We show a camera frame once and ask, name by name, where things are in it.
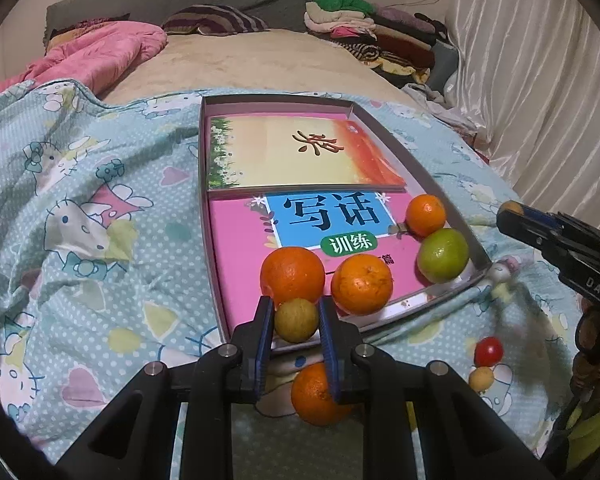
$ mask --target green lime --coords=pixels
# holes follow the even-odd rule
[[[318,308],[301,298],[285,301],[278,307],[273,325],[285,341],[301,343],[318,329]]]
[[[418,268],[431,283],[456,278],[469,261],[469,246],[455,229],[445,227],[427,236],[418,251]]]

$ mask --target cherry tomato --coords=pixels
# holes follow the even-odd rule
[[[503,355],[504,350],[498,338],[493,336],[485,337],[475,346],[474,362],[477,367],[491,367],[498,364]]]

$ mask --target blanket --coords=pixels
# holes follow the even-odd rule
[[[50,49],[24,72],[0,82],[0,92],[25,80],[35,86],[71,77],[99,94],[115,83],[127,68],[151,59],[167,44],[166,33],[156,25],[112,22]]]
[[[220,343],[198,206],[200,104],[203,95],[254,91],[187,91],[111,106],[75,80],[33,85],[0,94],[0,402],[57,460],[146,362],[192,362]],[[429,114],[312,94],[353,100],[384,124],[435,177],[493,261],[531,262],[507,294],[494,298],[474,286],[366,339],[401,361],[445,360],[467,378],[476,341],[497,336],[504,357],[483,399],[541,449],[568,399],[580,313],[557,269],[498,232],[498,206],[515,193]],[[313,349],[274,360],[264,403],[234,406],[240,478],[361,477],[359,422],[314,428],[289,407],[295,373],[319,359]],[[174,479],[183,431],[181,420]]]

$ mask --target pillow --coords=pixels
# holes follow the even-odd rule
[[[115,16],[114,18],[93,18],[92,20],[83,20],[69,27],[61,28],[60,30],[55,28],[49,35],[46,52],[49,52],[55,46],[78,38],[84,34],[85,30],[93,30],[96,28],[94,27],[95,25],[104,25],[109,22],[126,22],[129,19],[129,15],[130,12],[122,16]]]
[[[260,18],[249,16],[235,7],[225,5],[196,5],[182,9],[162,24],[167,34],[231,36],[242,32],[269,30]]]

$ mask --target cable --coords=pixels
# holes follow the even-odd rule
[[[409,7],[409,6],[416,6],[416,5],[433,5],[438,3],[440,0],[433,0],[432,2],[430,2],[429,0],[420,0],[418,2],[410,2],[410,3],[406,3],[406,4],[393,4],[393,5],[388,5],[387,7],[397,7],[397,6],[405,6],[405,7]]]

